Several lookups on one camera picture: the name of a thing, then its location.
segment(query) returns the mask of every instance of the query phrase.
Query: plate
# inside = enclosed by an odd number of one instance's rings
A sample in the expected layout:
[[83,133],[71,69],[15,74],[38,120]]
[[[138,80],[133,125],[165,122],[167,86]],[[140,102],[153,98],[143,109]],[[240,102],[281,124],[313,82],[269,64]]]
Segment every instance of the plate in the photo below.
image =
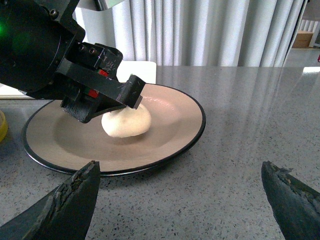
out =
[[141,103],[151,114],[151,127],[141,135],[110,137],[102,128],[102,116],[80,123],[55,100],[25,124],[24,148],[32,159],[51,170],[73,174],[94,160],[100,162],[101,176],[109,177],[159,167],[198,141],[206,115],[194,98],[156,84],[146,84],[141,95]]

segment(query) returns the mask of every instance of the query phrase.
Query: countertop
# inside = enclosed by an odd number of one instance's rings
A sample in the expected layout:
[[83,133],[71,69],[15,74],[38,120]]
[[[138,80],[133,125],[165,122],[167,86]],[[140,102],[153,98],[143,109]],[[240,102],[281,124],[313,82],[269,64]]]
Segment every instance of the countertop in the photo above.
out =
[[[320,68],[158,67],[157,83],[193,96],[206,127],[161,169],[102,178],[87,234],[104,239],[283,240],[261,181],[263,161],[320,191]],[[69,176],[25,153],[21,130],[47,101],[1,100],[0,225]]]

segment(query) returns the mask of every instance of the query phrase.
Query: white curtain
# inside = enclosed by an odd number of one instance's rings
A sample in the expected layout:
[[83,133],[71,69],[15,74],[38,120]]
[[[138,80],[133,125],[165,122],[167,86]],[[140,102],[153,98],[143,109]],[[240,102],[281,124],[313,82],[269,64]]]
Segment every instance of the white curtain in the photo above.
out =
[[90,43],[161,66],[281,67],[306,0],[125,0],[76,10]]
[[301,31],[308,31],[308,32],[315,32],[317,26],[318,26],[318,21],[311,21],[311,20],[302,20],[301,25],[299,30]]

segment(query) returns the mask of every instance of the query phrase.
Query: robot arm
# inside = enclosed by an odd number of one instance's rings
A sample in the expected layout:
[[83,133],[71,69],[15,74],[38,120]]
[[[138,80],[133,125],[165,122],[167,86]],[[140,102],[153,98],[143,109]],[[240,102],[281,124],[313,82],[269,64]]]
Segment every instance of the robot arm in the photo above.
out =
[[78,3],[0,0],[0,83],[36,99],[62,100],[61,107],[82,123],[137,108],[145,82],[135,75],[118,82],[122,53],[82,42],[85,31],[72,18]]

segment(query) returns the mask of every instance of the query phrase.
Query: white dough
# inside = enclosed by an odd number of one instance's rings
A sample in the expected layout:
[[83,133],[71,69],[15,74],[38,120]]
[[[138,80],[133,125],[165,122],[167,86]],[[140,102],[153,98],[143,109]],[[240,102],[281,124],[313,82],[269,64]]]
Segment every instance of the white dough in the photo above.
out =
[[126,138],[145,133],[151,126],[151,115],[145,106],[137,109],[126,107],[103,114],[101,124],[113,138]]

